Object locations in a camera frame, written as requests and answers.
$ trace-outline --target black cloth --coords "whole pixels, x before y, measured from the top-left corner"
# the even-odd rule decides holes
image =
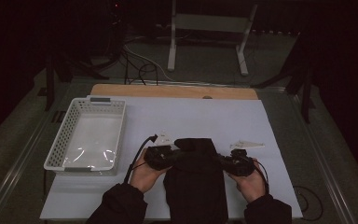
[[[103,194],[100,206],[87,223],[138,224],[145,218],[147,203],[143,193],[129,184],[117,184]]]
[[[164,178],[173,224],[223,224],[228,220],[223,170],[211,139],[178,139],[185,151]],[[101,205],[87,223],[141,224],[147,203],[143,193],[129,184],[117,184],[103,195]],[[247,224],[292,222],[289,205],[265,195],[247,205]]]
[[[248,203],[243,214],[247,224],[292,223],[292,207],[273,199],[270,194]]]
[[[101,205],[94,211],[88,224],[142,224],[147,203],[141,191],[129,184],[117,184],[103,195]],[[289,205],[265,195],[247,205],[244,211],[247,224],[292,223]]]
[[[225,181],[212,140],[186,138],[174,143],[185,153],[164,178],[172,223],[226,223]]]

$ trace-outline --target controller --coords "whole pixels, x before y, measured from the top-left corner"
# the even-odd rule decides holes
[[[160,171],[173,166],[182,154],[179,149],[172,150],[171,145],[155,146],[147,148],[144,159],[151,168]]]
[[[247,156],[245,149],[233,149],[231,156],[218,154],[217,159],[223,169],[232,175],[248,176],[255,170],[254,160]]]

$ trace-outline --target person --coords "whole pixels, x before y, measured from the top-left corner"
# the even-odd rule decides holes
[[[87,220],[88,224],[130,223],[141,224],[145,218],[147,203],[144,193],[151,190],[158,177],[170,168],[157,171],[144,160],[146,149],[134,164],[130,183],[116,184],[103,194],[99,207]],[[291,206],[266,194],[265,184],[260,173],[254,171],[249,176],[235,176],[227,173],[237,183],[237,189],[248,202],[244,210],[247,224],[286,224],[292,222]]]

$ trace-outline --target white tabletop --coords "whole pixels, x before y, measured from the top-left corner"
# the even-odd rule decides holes
[[[292,206],[293,217],[302,217],[291,180],[259,100],[215,100],[154,97],[115,97],[127,104],[126,129],[115,176],[59,176],[48,194],[40,218],[88,218],[101,203],[105,191],[121,183],[136,151],[150,135],[165,132],[173,139],[211,138],[218,153],[229,155],[230,145],[239,140],[263,143],[248,149],[267,169],[270,193]],[[161,176],[145,194],[145,219],[169,219]],[[235,182],[225,175],[229,218],[243,218],[246,201]]]

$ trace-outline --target basket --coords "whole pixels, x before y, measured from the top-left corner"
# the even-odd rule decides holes
[[[125,124],[125,101],[75,98],[44,167],[57,175],[115,175]]]

